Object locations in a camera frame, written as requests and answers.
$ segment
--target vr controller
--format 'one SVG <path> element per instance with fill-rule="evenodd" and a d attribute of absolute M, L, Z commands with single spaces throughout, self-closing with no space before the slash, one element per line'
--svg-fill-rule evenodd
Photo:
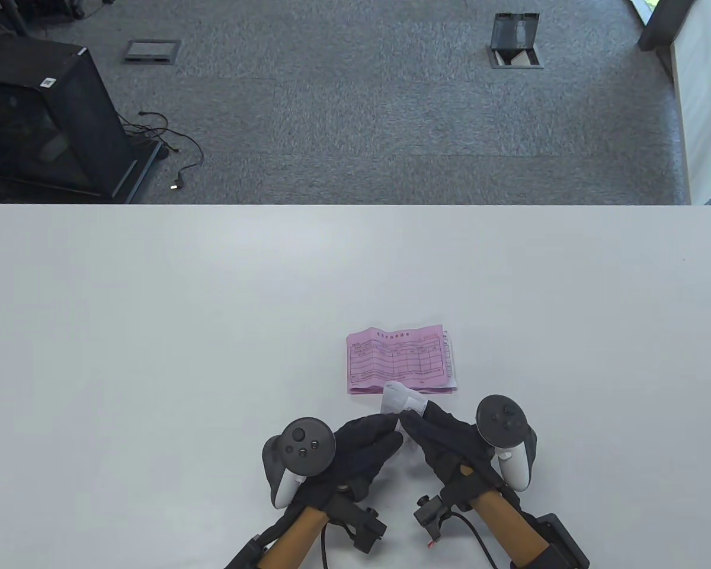
<path fill-rule="evenodd" d="M 314 417 L 296 419 L 282 434 L 268 439 L 261 458 L 274 507 L 280 510 L 290 505 L 307 477 L 321 474 L 332 464 L 335 450 L 332 430 Z"/>
<path fill-rule="evenodd" d="M 537 434 L 521 407 L 505 395 L 486 396 L 477 407 L 477 431 L 495 448 L 505 483 L 516 491 L 529 488 Z"/>
<path fill-rule="evenodd" d="M 415 410 L 424 414 L 428 398 L 399 382 L 386 382 L 382 395 L 382 412 L 399 413 Z M 537 450 L 537 434 L 513 399 L 505 395 L 488 395 L 477 407 L 477 431 L 495 448 L 500 474 L 513 490 L 529 487 L 532 464 Z"/>

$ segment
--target black cable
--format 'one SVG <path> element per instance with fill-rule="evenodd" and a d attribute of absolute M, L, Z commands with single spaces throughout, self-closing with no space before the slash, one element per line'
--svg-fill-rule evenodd
<path fill-rule="evenodd" d="M 101 5 L 98 6 L 95 10 L 91 11 L 87 16 L 82 17 L 82 20 L 89 20 L 92 16 L 97 14 L 99 11 L 101 11 L 103 8 L 105 8 L 106 2 L 102 2 Z"/>
<path fill-rule="evenodd" d="M 324 569 L 329 569 L 329 565 L 326 564 L 326 526 L 321 529 L 321 567 Z"/>
<path fill-rule="evenodd" d="M 479 543 L 483 552 L 485 552 L 485 557 L 487 557 L 488 561 L 490 561 L 490 565 L 493 567 L 493 569 L 497 569 L 497 565 L 495 564 L 495 561 L 493 561 L 493 556 L 490 555 L 490 552 L 488 551 L 488 548 L 486 547 L 485 542 L 482 541 L 482 538 L 479 536 L 479 532 L 472 525 L 472 522 L 467 520 L 464 516 L 462 516 L 458 512 L 450 512 L 450 515 L 453 517 L 459 518 L 459 520 L 461 520 L 463 523 L 466 524 L 467 528 L 471 529 L 472 534 L 474 534 L 474 537 L 477 538 L 477 542 Z"/>
<path fill-rule="evenodd" d="M 174 180 L 174 183 L 171 185 L 172 190 L 181 190 L 184 187 L 184 180 L 182 179 L 182 172 L 185 170 L 188 170 L 190 168 L 195 168 L 196 166 L 202 166 L 203 163 L 206 161 L 206 154 L 203 152 L 202 146 L 200 146 L 200 143 L 196 141 L 192 136 L 190 135 L 185 135 L 185 133 L 180 132 L 179 130 L 174 130 L 173 128 L 169 128 L 169 123 L 168 119 L 166 118 L 166 115 L 160 112 L 155 112 L 155 111 L 139 111 L 138 115 L 141 117 L 144 116 L 158 116 L 161 117 L 165 123 L 166 126 L 164 127 L 151 127 L 150 125 L 146 124 L 136 124 L 133 122 L 128 121 L 125 117 L 122 116 L 120 112 L 117 111 L 119 118 L 124 122 L 124 124 L 128 127 L 131 127 L 134 129 L 134 131 L 130 131 L 129 133 L 131 135 L 140 135 L 143 137 L 142 140 L 146 140 L 147 138 L 157 138 L 158 140 L 161 141 L 161 143 L 166 146 L 169 150 L 172 152 L 179 152 L 179 149 L 171 146 L 167 141 L 163 139 L 164 133 L 172 133 L 172 135 L 177 135 L 181 136 L 182 138 L 187 138 L 191 143 L 195 145 L 195 147 L 198 149 L 198 152 L 200 152 L 200 159 L 197 162 L 193 162 L 192 164 L 188 164 L 187 166 L 182 166 L 177 171 L 177 179 Z M 137 143 L 142 143 L 142 141 L 134 141 L 135 144 Z"/>

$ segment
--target stack of papers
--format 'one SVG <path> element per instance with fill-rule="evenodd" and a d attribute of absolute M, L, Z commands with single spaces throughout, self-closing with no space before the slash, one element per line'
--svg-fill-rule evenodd
<path fill-rule="evenodd" d="M 400 382 L 421 393 L 451 393 L 453 349 L 442 325 L 418 330 L 369 328 L 350 334 L 348 393 L 382 393 L 386 382 Z"/>

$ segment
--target black glove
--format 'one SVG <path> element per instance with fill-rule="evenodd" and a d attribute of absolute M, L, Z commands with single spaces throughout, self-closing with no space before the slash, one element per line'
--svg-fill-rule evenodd
<path fill-rule="evenodd" d="M 480 436 L 476 425 L 459 421 L 432 401 L 423 416 L 413 410 L 401 412 L 401 425 L 424 451 L 424 459 L 443 484 L 463 476 L 461 466 L 466 465 L 488 483 L 489 490 L 504 486 L 491 464 L 495 449 Z"/>
<path fill-rule="evenodd" d="M 386 460 L 401 448 L 397 422 L 397 414 L 378 414 L 342 425 L 334 433 L 337 446 L 332 464 L 300 485 L 290 507 L 304 504 L 323 510 L 336 493 L 355 502 L 366 498 Z"/>

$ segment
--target black mount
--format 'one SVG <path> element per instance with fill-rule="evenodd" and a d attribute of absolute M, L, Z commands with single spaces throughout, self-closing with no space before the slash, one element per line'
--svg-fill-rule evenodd
<path fill-rule="evenodd" d="M 377 510 L 367 507 L 362 510 L 341 494 L 335 494 L 326 504 L 324 512 L 329 517 L 329 523 L 342 526 L 359 552 L 369 553 L 374 543 L 382 539 L 387 526 L 377 520 Z"/>

